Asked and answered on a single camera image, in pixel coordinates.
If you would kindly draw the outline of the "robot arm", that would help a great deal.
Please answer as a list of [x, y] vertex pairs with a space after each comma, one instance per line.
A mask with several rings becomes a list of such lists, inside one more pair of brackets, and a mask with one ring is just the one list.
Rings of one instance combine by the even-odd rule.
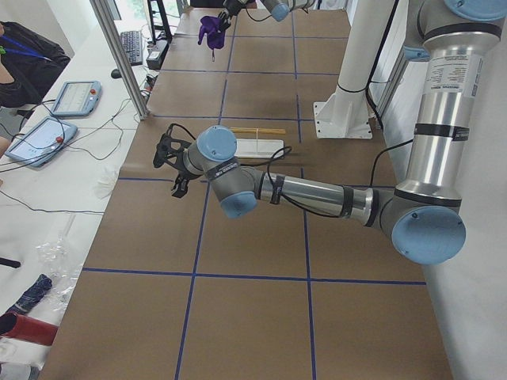
[[[231, 26], [231, 19], [246, 8], [247, 0], [230, 0], [223, 2], [223, 9], [219, 13], [219, 28], [226, 30]], [[262, 0], [261, 3], [269, 11], [271, 17], [276, 21], [282, 21], [293, 10], [310, 9], [315, 0]]]
[[408, 62], [426, 63], [421, 102], [411, 139], [393, 144], [393, 188], [326, 184], [275, 174], [240, 163], [231, 129], [214, 125], [189, 141], [166, 132], [154, 164], [173, 166], [172, 189], [181, 198], [204, 177], [223, 212], [237, 218], [259, 200], [289, 203], [330, 219], [356, 219], [382, 231], [404, 257], [423, 265], [453, 258], [466, 241], [456, 190], [463, 148], [485, 55], [495, 47], [506, 17], [503, 1], [411, 1], [406, 34], [394, 68], [395, 87], [407, 86]]

